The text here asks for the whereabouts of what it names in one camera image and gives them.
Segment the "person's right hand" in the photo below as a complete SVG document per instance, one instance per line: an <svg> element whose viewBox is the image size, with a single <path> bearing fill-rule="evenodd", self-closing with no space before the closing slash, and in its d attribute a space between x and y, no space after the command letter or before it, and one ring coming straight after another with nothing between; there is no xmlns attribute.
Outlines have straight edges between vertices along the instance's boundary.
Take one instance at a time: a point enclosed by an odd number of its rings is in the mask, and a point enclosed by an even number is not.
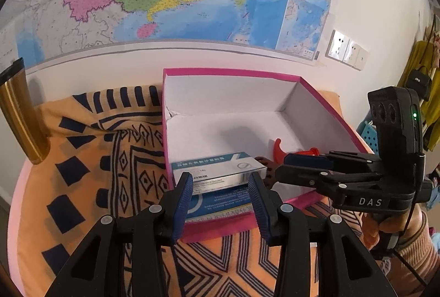
<svg viewBox="0 0 440 297"><path fill-rule="evenodd" d="M362 242L367 249L372 249L379 243L379 233L400 234L399 240L404 242L412 237L419 229L421 221L420 212L414 212L411 217L408 213L392 216L383 222L376 221L371 214L362 216Z"/></svg>

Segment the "pink sweater right forearm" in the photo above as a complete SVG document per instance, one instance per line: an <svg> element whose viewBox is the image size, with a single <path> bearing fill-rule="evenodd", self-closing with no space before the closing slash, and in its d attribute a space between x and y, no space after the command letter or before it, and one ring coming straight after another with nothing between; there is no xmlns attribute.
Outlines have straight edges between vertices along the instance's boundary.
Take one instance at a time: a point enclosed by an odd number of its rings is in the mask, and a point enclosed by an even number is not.
<svg viewBox="0 0 440 297"><path fill-rule="evenodd" d="M396 247L399 255L428 284L439 270L439 253L431 240L424 211L421 212L421 218L420 229ZM425 287L397 257L381 262L380 268L398 296L420 296L423 293Z"/></svg>

